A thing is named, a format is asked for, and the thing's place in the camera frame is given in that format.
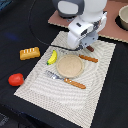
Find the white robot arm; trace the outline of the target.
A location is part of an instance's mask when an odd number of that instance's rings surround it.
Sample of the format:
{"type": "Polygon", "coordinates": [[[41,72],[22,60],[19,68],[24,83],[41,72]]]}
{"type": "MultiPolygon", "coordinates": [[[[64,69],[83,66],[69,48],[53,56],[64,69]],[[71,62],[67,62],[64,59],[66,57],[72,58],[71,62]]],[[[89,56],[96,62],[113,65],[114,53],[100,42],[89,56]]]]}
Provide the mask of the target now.
{"type": "Polygon", "coordinates": [[[107,0],[52,0],[62,18],[73,18],[68,25],[67,44],[74,51],[84,49],[98,39],[106,24],[107,0]]]}

